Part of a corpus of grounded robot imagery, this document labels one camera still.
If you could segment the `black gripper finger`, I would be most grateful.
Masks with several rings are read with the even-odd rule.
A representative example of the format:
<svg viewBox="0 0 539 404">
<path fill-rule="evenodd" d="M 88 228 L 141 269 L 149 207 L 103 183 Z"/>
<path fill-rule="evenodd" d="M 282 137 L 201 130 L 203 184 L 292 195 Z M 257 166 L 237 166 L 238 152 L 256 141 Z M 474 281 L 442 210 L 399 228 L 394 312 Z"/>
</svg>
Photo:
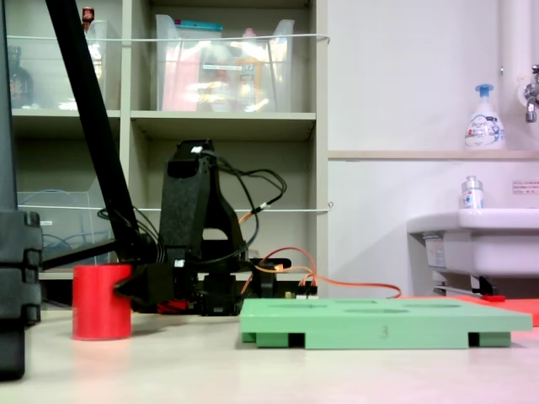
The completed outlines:
<svg viewBox="0 0 539 404">
<path fill-rule="evenodd" d="M 145 268 L 134 268 L 129 276 L 116 281 L 113 289 L 118 296 L 132 300 L 147 300 L 147 270 Z"/>
</svg>

